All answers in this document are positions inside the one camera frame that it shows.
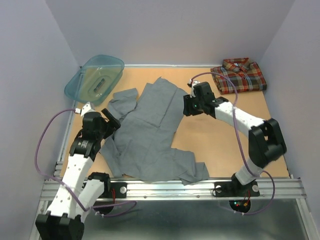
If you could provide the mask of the grey long sleeve shirt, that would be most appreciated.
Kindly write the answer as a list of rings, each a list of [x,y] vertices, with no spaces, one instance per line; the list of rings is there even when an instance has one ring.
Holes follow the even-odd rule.
[[[127,175],[145,182],[180,179],[184,185],[210,177],[193,152],[172,147],[186,94],[161,77],[147,83],[142,94],[136,88],[113,94],[107,109],[120,128],[105,140],[100,154],[114,177]]]

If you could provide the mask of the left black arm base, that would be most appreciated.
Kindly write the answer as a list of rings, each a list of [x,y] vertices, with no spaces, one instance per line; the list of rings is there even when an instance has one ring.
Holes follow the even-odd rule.
[[[93,172],[89,175],[85,187],[98,193],[99,198],[125,199],[127,197],[127,183],[124,181],[112,182],[107,173]]]

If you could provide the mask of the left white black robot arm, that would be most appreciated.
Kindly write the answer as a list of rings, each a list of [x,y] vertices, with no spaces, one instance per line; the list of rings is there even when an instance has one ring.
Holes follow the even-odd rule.
[[[87,103],[74,112],[82,117],[82,128],[74,138],[63,178],[51,179],[60,184],[51,205],[36,217],[35,225],[43,240],[80,240],[85,219],[98,197],[111,193],[110,177],[106,173],[87,173],[101,149],[102,140],[121,126],[106,109],[95,111]]]

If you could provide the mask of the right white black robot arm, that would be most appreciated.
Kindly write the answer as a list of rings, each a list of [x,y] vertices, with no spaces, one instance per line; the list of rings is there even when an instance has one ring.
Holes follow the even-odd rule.
[[[273,118],[255,117],[224,97],[216,98],[208,82],[196,81],[188,86],[191,93],[183,96],[185,116],[209,115],[234,127],[237,137],[241,132],[248,138],[248,159],[230,182],[231,192],[242,195],[269,163],[287,152],[280,125]]]

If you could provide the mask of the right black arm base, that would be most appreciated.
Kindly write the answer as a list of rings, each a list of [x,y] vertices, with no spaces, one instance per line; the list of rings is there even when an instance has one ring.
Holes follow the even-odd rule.
[[[260,191],[255,179],[250,180],[248,184],[242,185],[234,173],[229,181],[215,182],[212,195],[217,198],[259,197]]]

